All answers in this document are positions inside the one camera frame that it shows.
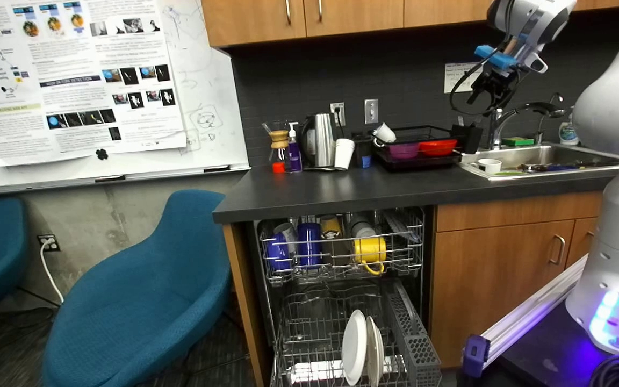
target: kitchen counter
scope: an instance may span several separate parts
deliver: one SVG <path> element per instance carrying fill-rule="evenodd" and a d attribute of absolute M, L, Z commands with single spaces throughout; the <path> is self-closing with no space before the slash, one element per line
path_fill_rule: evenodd
<path fill-rule="evenodd" d="M 377 165 L 372 170 L 303 172 L 286 175 L 254 170 L 247 172 L 237 189 L 232 189 L 216 208 L 216 222 L 237 224 L 309 212 L 322 215 L 598 192 L 605 189 L 614 173 L 616 172 L 589 172 L 491 182 L 461 168 L 394 173 Z"/>
<path fill-rule="evenodd" d="M 223 224 L 232 283 L 240 307 L 240 323 L 255 385 L 268 385 L 270 347 L 262 333 L 265 328 L 260 325 L 260 310 L 254 293 L 255 280 L 249 266 L 249 263 L 254 263 L 254 247 L 247 236 L 249 222 L 600 192 L 614 173 L 616 172 L 589 172 L 491 182 L 461 168 L 398 173 L 386 172 L 381 165 L 372 170 L 303 172 L 283 175 L 275 175 L 268 170 L 247 172 L 216 208 L 213 216 Z"/>

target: white plate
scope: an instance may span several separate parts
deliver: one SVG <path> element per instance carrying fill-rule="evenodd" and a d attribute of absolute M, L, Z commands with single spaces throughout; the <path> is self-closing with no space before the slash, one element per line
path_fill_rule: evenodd
<path fill-rule="evenodd" d="M 382 364 L 384 364 L 384 345 L 382 345 L 382 336 L 381 328 L 377 326 L 373 317 L 370 317 L 370 347 L 368 347 L 368 367 L 366 374 L 370 379 L 370 387 L 379 387 L 381 375 L 382 375 Z"/>
<path fill-rule="evenodd" d="M 356 385 L 368 358 L 368 317 L 361 310 L 352 310 L 343 328 L 341 364 L 348 385 Z"/>

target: dishwasher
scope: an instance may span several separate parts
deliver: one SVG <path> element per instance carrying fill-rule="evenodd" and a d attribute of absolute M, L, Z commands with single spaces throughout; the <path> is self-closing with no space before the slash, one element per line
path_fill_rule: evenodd
<path fill-rule="evenodd" d="M 426 212 L 384 208 L 254 224 L 272 387 L 441 385 L 439 355 L 410 298 L 422 304 L 426 295 Z M 379 336 L 381 353 L 356 374 L 341 347 L 355 313 L 377 325 L 370 342 Z"/>

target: white robot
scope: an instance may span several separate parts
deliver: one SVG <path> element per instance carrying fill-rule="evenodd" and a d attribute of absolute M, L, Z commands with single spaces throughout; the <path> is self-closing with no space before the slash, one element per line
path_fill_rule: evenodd
<path fill-rule="evenodd" d="M 468 101 L 491 95 L 491 114 L 509 101 L 525 70 L 543 72 L 548 66 L 539 52 L 567 23 L 573 5 L 577 0 L 497 0 L 487 15 L 509 38 L 500 48 L 478 48 L 483 70 Z M 619 153 L 619 53 L 579 96 L 573 121 L 585 145 Z M 600 347 L 619 353 L 619 175 L 605 189 L 600 231 L 566 304 Z"/>

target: faucet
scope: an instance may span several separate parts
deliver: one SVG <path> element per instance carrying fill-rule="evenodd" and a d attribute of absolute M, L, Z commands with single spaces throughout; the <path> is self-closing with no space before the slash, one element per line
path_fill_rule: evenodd
<path fill-rule="evenodd" d="M 522 110 L 530 110 L 536 114 L 542 114 L 542 121 L 539 121 L 538 131 L 536 131 L 536 144 L 543 141 L 543 132 L 542 132 L 543 117 L 558 117 L 558 116 L 566 114 L 566 108 L 554 104 L 554 103 L 546 103 L 546 101 L 525 103 L 525 104 L 521 104 L 521 108 L 516 108 L 516 110 L 512 110 L 508 114 L 506 114 L 502 108 L 497 108 L 495 114 L 492 114 L 492 121 L 491 121 L 491 131 L 492 131 L 491 151 L 499 151 L 500 149 L 506 124 L 512 117 L 516 117 Z"/>

